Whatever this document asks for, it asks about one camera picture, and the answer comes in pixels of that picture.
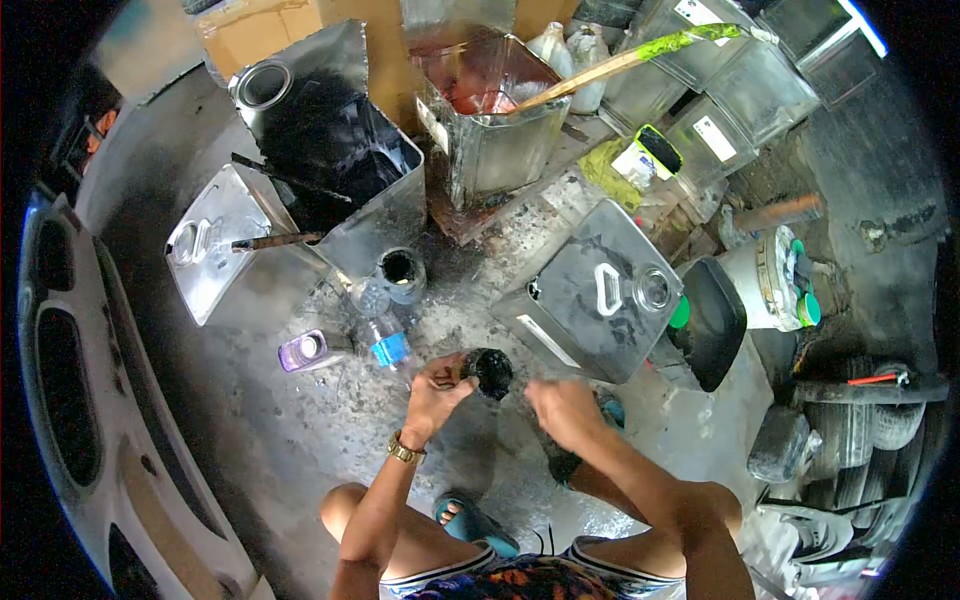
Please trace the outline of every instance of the label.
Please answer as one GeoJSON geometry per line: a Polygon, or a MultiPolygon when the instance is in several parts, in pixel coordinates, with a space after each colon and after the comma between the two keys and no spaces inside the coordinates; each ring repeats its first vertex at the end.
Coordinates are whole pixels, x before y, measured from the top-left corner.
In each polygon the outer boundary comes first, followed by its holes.
{"type": "Polygon", "coordinates": [[[437,121],[437,117],[434,116],[433,112],[426,107],[426,104],[418,98],[417,99],[417,116],[420,118],[420,122],[430,133],[430,137],[433,138],[433,141],[437,142],[437,145],[440,146],[440,149],[444,151],[444,154],[450,154],[450,140],[449,136],[446,134],[446,127],[440,124],[437,121]]]}
{"type": "Polygon", "coordinates": [[[610,166],[641,192],[650,187],[654,175],[664,181],[673,177],[673,174],[667,171],[666,167],[655,160],[636,141],[627,146],[627,149],[610,166]]]}
{"type": "Polygon", "coordinates": [[[516,319],[521,323],[523,323],[523,326],[525,326],[527,329],[530,329],[530,332],[536,335],[537,339],[543,342],[545,346],[550,348],[550,351],[556,354],[557,358],[564,361],[564,364],[566,364],[569,367],[573,367],[575,369],[583,368],[577,363],[577,361],[573,360],[570,357],[570,355],[564,351],[563,348],[560,348],[560,344],[557,344],[556,342],[554,342],[553,338],[547,335],[546,331],[544,331],[543,328],[540,327],[536,321],[530,318],[530,315],[520,315],[516,319]]]}
{"type": "Polygon", "coordinates": [[[725,162],[736,156],[733,145],[727,140],[723,132],[717,129],[716,125],[713,125],[713,121],[710,121],[709,117],[704,117],[694,123],[693,129],[704,138],[704,141],[717,155],[720,162],[725,162]]]}
{"type": "MultiPolygon", "coordinates": [[[[673,10],[692,23],[694,27],[698,25],[709,25],[711,23],[723,23],[723,19],[701,4],[699,0],[682,0],[673,10]]],[[[728,41],[730,41],[729,37],[721,37],[720,39],[715,39],[713,43],[722,47],[728,41]]]]}
{"type": "Polygon", "coordinates": [[[390,367],[410,355],[410,345],[407,344],[407,336],[402,331],[394,335],[383,338],[373,346],[370,346],[376,362],[381,367],[390,367]]]}

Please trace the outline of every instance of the leg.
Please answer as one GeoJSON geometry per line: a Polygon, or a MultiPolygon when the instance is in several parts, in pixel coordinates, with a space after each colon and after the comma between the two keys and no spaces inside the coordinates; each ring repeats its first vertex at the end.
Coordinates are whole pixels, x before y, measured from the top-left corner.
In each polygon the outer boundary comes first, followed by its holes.
{"type": "MultiPolygon", "coordinates": [[[[320,505],[324,527],[338,542],[344,535],[350,516],[367,487],[347,483],[331,490],[320,505]]],[[[481,553],[480,548],[452,538],[430,517],[409,506],[400,513],[399,536],[390,557],[384,579],[399,579],[418,573],[468,561],[481,553]]]]}
{"type": "Polygon", "coordinates": [[[630,498],[611,481],[610,477],[587,463],[580,463],[567,479],[566,484],[575,492],[585,493],[598,500],[603,500],[625,515],[631,516],[634,520],[641,523],[647,522],[640,511],[636,509],[634,503],[630,501],[630,498]]]}
{"type": "MultiPolygon", "coordinates": [[[[587,463],[576,468],[569,478],[569,487],[577,492],[591,495],[620,509],[628,516],[645,522],[633,502],[613,481],[587,463]]],[[[712,482],[688,482],[691,492],[705,494],[727,522],[731,535],[740,528],[740,503],[736,496],[720,484],[712,482]]],[[[677,536],[651,529],[636,536],[621,540],[598,541],[580,546],[583,554],[605,563],[658,575],[660,577],[683,577],[686,574],[686,559],[677,536]]]]}

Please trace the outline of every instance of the foot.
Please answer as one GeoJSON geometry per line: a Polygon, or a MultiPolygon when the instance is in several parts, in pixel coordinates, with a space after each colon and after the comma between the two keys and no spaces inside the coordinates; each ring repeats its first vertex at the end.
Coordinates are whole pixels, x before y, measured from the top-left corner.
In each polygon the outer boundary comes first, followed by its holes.
{"type": "MultiPolygon", "coordinates": [[[[612,394],[603,394],[600,396],[594,392],[593,397],[596,399],[597,404],[599,404],[600,414],[603,415],[607,425],[619,432],[623,432],[623,426],[626,422],[623,404],[612,394]]],[[[547,467],[550,469],[550,474],[558,485],[569,488],[570,476],[573,474],[573,471],[583,463],[583,460],[573,452],[568,452],[559,447],[557,443],[543,433],[542,430],[540,430],[539,433],[541,434],[539,435],[540,445],[543,446],[543,451],[546,453],[547,467]]]]}
{"type": "Polygon", "coordinates": [[[463,509],[464,507],[462,507],[459,502],[447,502],[446,510],[440,513],[440,524],[446,525],[452,518],[456,516],[457,513],[463,509]]]}
{"type": "Polygon", "coordinates": [[[512,558],[520,548],[498,522],[484,515],[476,504],[456,492],[445,493],[437,498],[433,515],[450,536],[470,542],[484,540],[501,557],[512,558]]]}

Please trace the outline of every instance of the green lid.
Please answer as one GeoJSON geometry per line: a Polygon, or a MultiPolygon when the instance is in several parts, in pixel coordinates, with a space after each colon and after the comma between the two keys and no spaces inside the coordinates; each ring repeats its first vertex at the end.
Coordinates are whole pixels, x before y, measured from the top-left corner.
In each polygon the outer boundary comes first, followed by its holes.
{"type": "Polygon", "coordinates": [[[670,322],[668,325],[674,329],[680,329],[686,322],[690,320],[690,300],[686,299],[686,296],[680,296],[680,303],[677,304],[677,310],[673,311],[673,316],[670,317],[670,322]]]}
{"type": "Polygon", "coordinates": [[[804,294],[797,300],[797,316],[804,327],[812,327],[820,322],[820,302],[813,294],[804,294]]]}

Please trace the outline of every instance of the watch strap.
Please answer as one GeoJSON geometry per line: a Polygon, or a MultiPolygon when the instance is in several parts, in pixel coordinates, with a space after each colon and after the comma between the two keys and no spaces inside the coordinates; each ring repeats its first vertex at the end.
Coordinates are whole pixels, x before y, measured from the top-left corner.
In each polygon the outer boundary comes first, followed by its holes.
{"type": "Polygon", "coordinates": [[[419,465],[426,458],[426,452],[417,452],[401,444],[399,431],[395,432],[387,442],[387,452],[408,465],[419,465]]]}

